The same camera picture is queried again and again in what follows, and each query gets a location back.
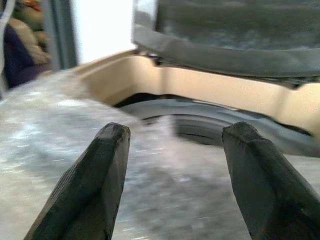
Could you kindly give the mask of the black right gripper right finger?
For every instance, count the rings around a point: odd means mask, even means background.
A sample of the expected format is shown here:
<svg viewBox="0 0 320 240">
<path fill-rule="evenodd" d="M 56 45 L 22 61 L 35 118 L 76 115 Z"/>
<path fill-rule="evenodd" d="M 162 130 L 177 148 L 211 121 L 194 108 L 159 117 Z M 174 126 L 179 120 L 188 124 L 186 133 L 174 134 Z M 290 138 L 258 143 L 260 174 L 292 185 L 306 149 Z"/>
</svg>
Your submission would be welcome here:
<svg viewBox="0 0 320 240">
<path fill-rule="evenodd" d="M 253 240 L 318 240 L 320 196 L 249 123 L 222 130 L 236 202 Z"/>
</svg>

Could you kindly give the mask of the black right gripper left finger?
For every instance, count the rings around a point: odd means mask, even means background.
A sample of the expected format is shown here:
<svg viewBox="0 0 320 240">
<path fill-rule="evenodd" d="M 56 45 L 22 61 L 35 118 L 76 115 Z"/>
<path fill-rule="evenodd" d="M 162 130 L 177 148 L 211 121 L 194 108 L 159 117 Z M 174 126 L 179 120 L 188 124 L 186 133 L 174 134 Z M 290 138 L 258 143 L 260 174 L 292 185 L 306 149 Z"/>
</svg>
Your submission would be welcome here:
<svg viewBox="0 0 320 240">
<path fill-rule="evenodd" d="M 129 127 L 110 122 L 61 176 L 26 240 L 110 240 L 124 190 Z"/>
</svg>

